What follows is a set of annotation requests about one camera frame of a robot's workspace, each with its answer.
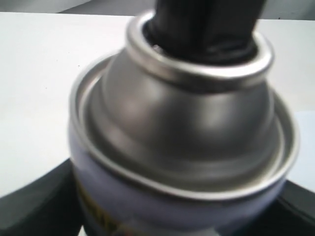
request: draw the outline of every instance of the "can rim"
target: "can rim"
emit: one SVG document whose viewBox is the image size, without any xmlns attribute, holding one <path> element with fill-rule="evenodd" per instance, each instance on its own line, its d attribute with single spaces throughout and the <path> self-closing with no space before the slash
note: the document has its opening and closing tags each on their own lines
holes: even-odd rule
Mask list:
<svg viewBox="0 0 315 236">
<path fill-rule="evenodd" d="M 221 192 L 192 191 L 177 188 L 174 186 L 157 182 L 152 179 L 148 179 L 115 163 L 113 160 L 104 155 L 95 145 L 93 145 L 92 141 L 89 139 L 84 128 L 84 125 L 82 124 L 80 119 L 80 108 L 82 108 L 81 107 L 82 101 L 79 101 L 80 99 L 78 97 L 80 93 L 81 95 L 83 94 L 84 96 L 87 95 L 88 91 L 91 90 L 95 82 L 100 78 L 102 72 L 104 72 L 104 70 L 108 67 L 108 64 L 110 63 L 111 59 L 115 54 L 116 53 L 112 53 L 106 57 L 100 58 L 79 75 L 79 77 L 77 78 L 76 82 L 72 87 L 69 103 L 70 123 L 78 135 L 79 142 L 85 147 L 87 152 L 89 152 L 91 158 L 94 158 L 98 163 L 102 164 L 106 168 L 110 169 L 111 171 L 114 171 L 115 173 L 118 173 L 122 177 L 131 179 L 136 183 L 140 183 L 141 185 L 157 190 L 158 192 L 161 193 L 191 200 L 218 201 L 238 199 L 263 191 L 266 188 L 275 184 L 280 179 L 282 179 L 294 164 L 298 154 L 300 141 L 297 123 L 295 122 L 290 109 L 284 104 L 283 100 L 273 89 L 271 92 L 274 95 L 275 105 L 277 105 L 280 108 L 282 115 L 286 116 L 287 119 L 286 125 L 289 127 L 290 132 L 292 133 L 291 135 L 292 137 L 290 140 L 292 145 L 290 146 L 288 157 L 285 158 L 283 165 L 276 171 L 274 175 L 270 176 L 267 179 L 263 179 L 262 182 L 260 183 L 245 186 L 242 189 L 234 189 Z"/>
</svg>

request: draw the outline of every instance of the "black nozzle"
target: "black nozzle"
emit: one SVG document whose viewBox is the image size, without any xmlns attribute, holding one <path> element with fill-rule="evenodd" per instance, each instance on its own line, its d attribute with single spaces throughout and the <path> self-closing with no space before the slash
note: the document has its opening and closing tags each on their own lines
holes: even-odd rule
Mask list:
<svg viewBox="0 0 315 236">
<path fill-rule="evenodd" d="M 197 63 L 243 63 L 257 52 L 252 30 L 265 0 L 157 0 L 145 28 L 166 53 Z"/>
</svg>

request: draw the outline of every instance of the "shiny metal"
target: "shiny metal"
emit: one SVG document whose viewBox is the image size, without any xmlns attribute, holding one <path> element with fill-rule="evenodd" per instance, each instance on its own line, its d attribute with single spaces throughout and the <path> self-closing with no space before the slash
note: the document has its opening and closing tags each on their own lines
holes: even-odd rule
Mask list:
<svg viewBox="0 0 315 236">
<path fill-rule="evenodd" d="M 135 18 L 126 49 L 73 87 L 70 122 L 90 155 L 122 177 L 195 200 L 237 199 L 283 178 L 299 137 L 265 81 L 267 41 L 255 34 L 258 55 L 246 64 L 192 64 L 146 42 L 151 17 Z"/>
<path fill-rule="evenodd" d="M 264 81 L 266 72 L 272 65 L 274 53 L 270 43 L 260 33 L 254 33 L 258 55 L 247 63 L 234 66 L 195 64 L 164 55 L 161 48 L 146 41 L 142 33 L 143 27 L 153 14 L 153 11 L 148 11 L 135 17 L 126 33 L 126 49 L 142 69 L 188 89 L 199 86 L 203 90 L 213 90 L 215 82 L 244 88 Z"/>
</svg>

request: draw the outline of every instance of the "aerosol can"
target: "aerosol can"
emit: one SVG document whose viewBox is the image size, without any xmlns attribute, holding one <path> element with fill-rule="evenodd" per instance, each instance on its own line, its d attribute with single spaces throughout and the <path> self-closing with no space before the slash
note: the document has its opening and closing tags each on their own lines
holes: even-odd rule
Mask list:
<svg viewBox="0 0 315 236">
<path fill-rule="evenodd" d="M 69 141 L 89 236 L 232 235 L 298 152 L 268 85 L 263 0 L 158 0 L 76 81 Z"/>
</svg>

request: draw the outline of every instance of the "silver metal rim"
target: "silver metal rim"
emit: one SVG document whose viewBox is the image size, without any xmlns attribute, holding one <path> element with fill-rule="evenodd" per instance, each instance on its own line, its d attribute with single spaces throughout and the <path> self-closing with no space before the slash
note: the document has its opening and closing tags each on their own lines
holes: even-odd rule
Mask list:
<svg viewBox="0 0 315 236">
<path fill-rule="evenodd" d="M 266 72 L 274 59 L 271 44 L 260 33 L 254 33 L 258 46 L 257 56 L 251 61 L 232 66 L 209 66 L 185 62 L 163 55 L 159 49 L 152 47 L 142 30 L 153 17 L 154 12 L 148 11 L 135 17 L 127 28 L 126 49 L 130 57 L 146 71 L 173 83 L 189 83 L 192 78 L 201 80 L 204 84 L 230 82 L 238 87 L 251 86 L 264 80 Z"/>
<path fill-rule="evenodd" d="M 99 79 L 100 74 L 104 72 L 112 56 L 113 55 L 110 55 L 109 57 L 100 59 L 98 62 L 94 63 L 89 69 L 83 72 L 75 82 L 70 96 L 70 122 L 77 133 L 79 141 L 81 142 L 82 145 L 84 145 L 84 147 L 86 148 L 87 152 L 91 155 L 91 157 L 95 158 L 95 160 L 104 165 L 106 168 L 109 168 L 110 170 L 117 172 L 119 175 L 123 177 L 127 177 L 137 183 L 155 189 L 159 192 L 167 193 L 173 196 L 178 196 L 186 199 L 217 201 L 237 199 L 262 191 L 276 183 L 281 178 L 283 178 L 285 174 L 288 172 L 288 170 L 292 167 L 298 154 L 299 133 L 297 129 L 297 124 L 293 119 L 292 113 L 285 106 L 285 104 L 282 102 L 282 100 L 280 99 L 276 92 L 274 92 L 275 102 L 278 103 L 278 106 L 281 107 L 283 113 L 285 113 L 285 115 L 287 116 L 287 120 L 289 121 L 288 125 L 292 132 L 293 145 L 290 149 L 288 158 L 285 159 L 285 163 L 283 164 L 283 166 L 269 179 L 265 179 L 261 183 L 258 183 L 254 186 L 247 186 L 244 187 L 243 189 L 225 192 L 194 192 L 156 182 L 154 180 L 140 176 L 137 173 L 134 173 L 128 169 L 125 169 L 123 166 L 116 164 L 111 159 L 107 158 L 107 156 L 105 156 L 100 150 L 98 150 L 87 136 L 84 125 L 81 123 L 79 118 L 79 110 L 81 104 L 80 101 L 78 100 L 79 94 L 88 92 L 86 91 L 86 89 L 88 89 L 86 85 L 88 83 L 90 85 L 95 84 L 95 81 Z"/>
</svg>

